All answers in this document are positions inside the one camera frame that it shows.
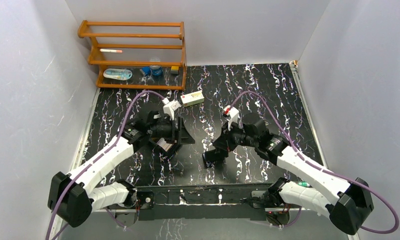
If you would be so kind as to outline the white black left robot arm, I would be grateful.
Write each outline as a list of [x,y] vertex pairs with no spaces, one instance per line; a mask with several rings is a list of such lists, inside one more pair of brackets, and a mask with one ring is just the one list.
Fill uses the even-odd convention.
[[172,118],[155,110],[146,117],[126,121],[121,132],[90,160],[67,174],[58,172],[53,176],[47,206],[73,228],[96,210],[112,205],[133,208],[139,201],[133,184],[123,179],[105,187],[97,184],[151,139],[181,144],[183,124],[182,117]]

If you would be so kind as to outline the black card holder box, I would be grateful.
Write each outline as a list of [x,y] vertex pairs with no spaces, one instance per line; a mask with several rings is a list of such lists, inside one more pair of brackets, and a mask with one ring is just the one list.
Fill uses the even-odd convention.
[[182,117],[171,121],[170,124],[164,125],[165,130],[170,130],[167,137],[154,136],[149,140],[149,145],[154,152],[162,154],[164,157],[170,158],[182,147],[182,145],[192,145],[195,139],[188,132],[185,121]]

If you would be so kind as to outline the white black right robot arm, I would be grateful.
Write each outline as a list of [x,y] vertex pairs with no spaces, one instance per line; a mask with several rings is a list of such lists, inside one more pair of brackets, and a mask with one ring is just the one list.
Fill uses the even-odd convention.
[[213,150],[202,154],[206,167],[217,165],[237,146],[253,147],[262,159],[294,173],[310,184],[300,186],[286,178],[279,178],[260,199],[262,204],[282,207],[299,205],[327,217],[331,223],[348,235],[355,235],[374,209],[368,183],[361,178],[354,182],[326,173],[324,166],[311,163],[282,136],[269,132],[265,121],[256,113],[249,113],[236,122],[230,117],[213,141]]

